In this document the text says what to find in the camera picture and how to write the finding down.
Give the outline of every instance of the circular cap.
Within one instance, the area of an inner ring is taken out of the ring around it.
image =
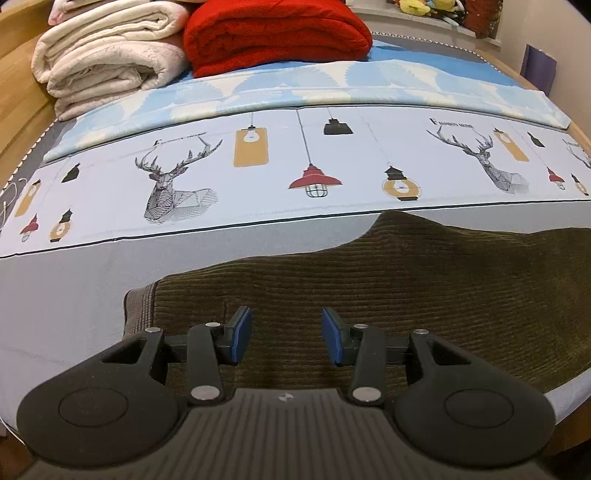
[[[363,402],[377,401],[381,396],[380,390],[374,387],[358,387],[353,390],[354,399]]]
[[[220,391],[213,385],[200,385],[191,390],[191,396],[196,400],[215,400],[220,396]]]
[[[450,418],[467,427],[491,429],[508,422],[513,416],[513,404],[503,395],[491,390],[462,390],[445,401]]]
[[[102,427],[120,419],[127,399],[110,388],[85,388],[72,392],[60,403],[61,417],[77,427]]]

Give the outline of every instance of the wooden headboard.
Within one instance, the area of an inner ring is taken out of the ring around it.
[[[55,119],[55,100],[31,73],[33,50],[49,29],[52,3],[27,0],[0,14],[0,191]]]

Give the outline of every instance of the blue and white patterned fabric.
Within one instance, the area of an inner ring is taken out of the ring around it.
[[[413,61],[336,61],[241,70],[138,92],[78,117],[45,160],[192,120],[335,104],[433,106],[492,113],[556,128],[570,124],[570,119],[537,90],[458,76]]]

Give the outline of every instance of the lamp print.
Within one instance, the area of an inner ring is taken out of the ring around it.
[[[552,170],[550,170],[548,167],[546,167],[548,169],[548,179],[552,182],[555,183],[556,186],[560,189],[560,190],[566,190],[566,187],[564,186],[564,178],[559,177],[556,173],[554,173]]]
[[[64,179],[61,181],[62,183],[66,183],[68,181],[72,181],[78,178],[78,174],[80,173],[80,169],[78,168],[80,167],[80,164],[77,163],[76,165],[74,165],[74,168],[72,168],[64,177]]]
[[[234,146],[234,166],[253,167],[269,162],[267,129],[255,127],[254,112],[251,113],[251,126],[236,132]]]
[[[412,180],[406,178],[402,170],[390,166],[385,174],[388,176],[388,179],[384,180],[382,190],[391,197],[404,202],[418,200],[421,196],[421,188]]]
[[[51,233],[49,234],[49,241],[50,242],[59,242],[62,238],[64,238],[70,228],[72,227],[72,222],[70,221],[70,217],[72,216],[72,211],[68,209],[66,213],[61,216],[61,220],[58,224],[53,228]]]
[[[304,146],[306,148],[306,155],[308,156],[308,168],[304,170],[304,174],[301,178],[291,182],[290,189],[304,188],[306,195],[310,198],[322,198],[329,194],[328,187],[332,185],[342,185],[340,180],[324,175],[321,169],[312,165],[310,158],[310,151],[308,150],[308,142],[306,141],[306,135],[304,133],[304,126],[301,124],[300,112],[297,113],[297,119],[300,123],[301,136],[304,139]]]
[[[529,132],[527,132],[527,134],[530,136],[531,141],[534,143],[536,147],[546,148],[546,146],[532,134],[530,134]]]
[[[583,185],[579,179],[577,177],[575,177],[572,173],[570,174],[570,176],[573,178],[574,180],[574,184],[577,187],[577,189],[586,197],[589,196],[589,193],[587,192],[587,189],[585,188],[585,185]]]
[[[324,126],[325,135],[351,135],[353,131],[349,128],[349,125],[339,122],[338,119],[332,116],[330,108],[326,108],[329,111],[329,122]]]
[[[35,198],[35,195],[37,194],[40,188],[41,180],[37,180],[35,183],[31,183],[29,185],[29,188],[27,189],[25,195],[23,195],[22,197],[21,204],[18,206],[18,209],[14,214],[15,217],[20,217],[27,212],[27,210],[31,206],[33,198]]]
[[[495,136],[500,140],[500,142],[505,146],[509,153],[513,155],[513,158],[517,161],[530,161],[527,158],[527,155],[523,153],[523,151],[517,146],[517,144],[513,141],[513,139],[505,132],[498,130],[495,128]]]
[[[39,224],[37,223],[37,215],[35,215],[33,220],[31,220],[29,224],[21,230],[21,242],[26,242],[29,240],[31,234],[37,230],[39,230]]]

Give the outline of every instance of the deer print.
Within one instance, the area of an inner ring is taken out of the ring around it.
[[[484,141],[480,141],[479,138],[476,141],[479,144],[478,152],[472,151],[468,145],[460,143],[457,141],[456,137],[452,135],[453,140],[449,140],[448,138],[444,137],[441,133],[441,127],[437,130],[437,135],[427,130],[432,136],[441,140],[443,143],[447,145],[451,145],[452,147],[459,147],[463,150],[465,154],[470,155],[471,157],[476,157],[484,171],[495,184],[499,190],[503,192],[515,194],[515,193],[528,193],[530,190],[530,184],[518,173],[509,173],[504,170],[499,170],[496,168],[490,161],[491,153],[489,150],[493,147],[492,137],[485,137],[480,133],[476,132],[477,135],[482,137]]]
[[[154,147],[150,149],[146,155],[142,157],[141,161],[138,161],[135,157],[135,166],[140,170],[147,171],[149,177],[156,182],[148,204],[144,213],[144,218],[151,223],[164,223],[167,220],[183,220],[187,218],[193,218],[199,216],[214,203],[217,202],[217,195],[212,189],[201,189],[201,190],[175,190],[173,188],[173,180],[182,175],[187,171],[191,163],[201,160],[202,158],[208,157],[222,144],[222,140],[215,147],[211,147],[201,135],[198,138],[203,143],[204,149],[195,157],[189,150],[189,154],[186,160],[177,163],[169,172],[163,172],[156,164],[156,155],[151,163],[147,161],[148,156],[156,149],[158,141],[154,144]]]
[[[569,152],[571,152],[571,154],[573,154],[573,156],[575,158],[577,158],[578,160],[583,162],[583,165],[585,165],[585,167],[591,168],[591,158],[589,158],[589,156],[587,155],[587,152],[585,150],[583,150],[583,155],[585,156],[585,158],[581,158],[575,152],[573,152],[573,147],[571,147],[571,146],[569,146]]]

